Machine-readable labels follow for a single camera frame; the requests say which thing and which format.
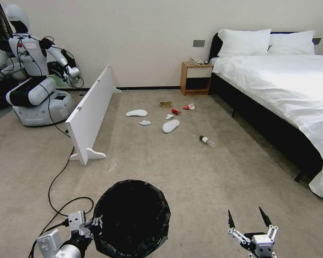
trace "white wall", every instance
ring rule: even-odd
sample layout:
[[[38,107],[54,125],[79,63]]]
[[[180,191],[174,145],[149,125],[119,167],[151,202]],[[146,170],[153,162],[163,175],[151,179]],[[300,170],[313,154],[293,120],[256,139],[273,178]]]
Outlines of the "white wall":
[[[108,63],[117,87],[178,86],[181,62],[207,59],[222,28],[314,29],[323,37],[323,0],[1,0],[8,3],[26,11],[30,33],[73,53],[85,87]],[[205,47],[193,48],[194,39]]]

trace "black trash bag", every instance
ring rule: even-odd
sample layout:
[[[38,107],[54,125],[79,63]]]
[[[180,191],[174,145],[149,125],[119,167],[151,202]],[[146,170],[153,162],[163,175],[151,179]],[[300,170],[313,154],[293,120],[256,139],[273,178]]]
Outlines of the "black trash bag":
[[[97,251],[111,258],[142,258],[166,240],[170,208],[164,194],[140,180],[114,184],[99,199],[94,217],[103,231],[94,236]]]

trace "nightstand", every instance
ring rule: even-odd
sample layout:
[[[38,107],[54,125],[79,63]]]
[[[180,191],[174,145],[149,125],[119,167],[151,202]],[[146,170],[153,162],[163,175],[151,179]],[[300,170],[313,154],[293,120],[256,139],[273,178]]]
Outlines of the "nightstand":
[[[212,64],[200,66],[182,63],[181,92],[183,95],[207,95],[211,84]]]

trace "carpet floor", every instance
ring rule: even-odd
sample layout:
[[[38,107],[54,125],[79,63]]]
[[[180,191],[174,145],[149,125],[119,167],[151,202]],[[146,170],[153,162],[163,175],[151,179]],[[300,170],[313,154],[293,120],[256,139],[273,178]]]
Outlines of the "carpet floor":
[[[161,127],[171,108],[160,107],[160,100],[172,100],[172,108],[181,111],[181,125],[170,134]],[[189,103],[196,108],[183,110]],[[145,109],[148,116],[125,117],[133,109]],[[266,230],[259,206],[279,226],[278,257],[323,257],[323,199],[306,181],[294,182],[298,169],[230,112],[212,95],[183,96],[179,90],[114,94],[94,145],[107,158],[90,160],[86,167],[71,161],[52,188],[54,206],[78,196],[96,203],[117,181],[139,179],[162,190],[171,210],[169,239],[149,257],[247,257],[227,233],[227,210],[238,230],[259,232]],[[152,124],[141,126],[143,119]],[[64,124],[59,127],[66,130]],[[216,147],[203,144],[200,135]],[[71,140],[53,126],[24,127],[12,111],[0,119],[0,257],[28,256],[54,215],[48,187],[71,149]],[[64,213],[89,208],[81,200]],[[52,225],[63,220],[58,216]],[[68,229],[60,231],[66,240]],[[38,248],[35,253],[41,257]],[[86,257],[103,255],[92,243]]]

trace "white wooden board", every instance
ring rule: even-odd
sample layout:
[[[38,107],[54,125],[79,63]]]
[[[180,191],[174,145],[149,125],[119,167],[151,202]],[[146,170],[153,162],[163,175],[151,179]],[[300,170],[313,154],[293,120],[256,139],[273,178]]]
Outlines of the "white wooden board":
[[[114,87],[108,65],[66,120],[76,150],[71,160],[78,159],[86,165],[89,159],[106,157],[92,148],[114,92],[121,91]]]

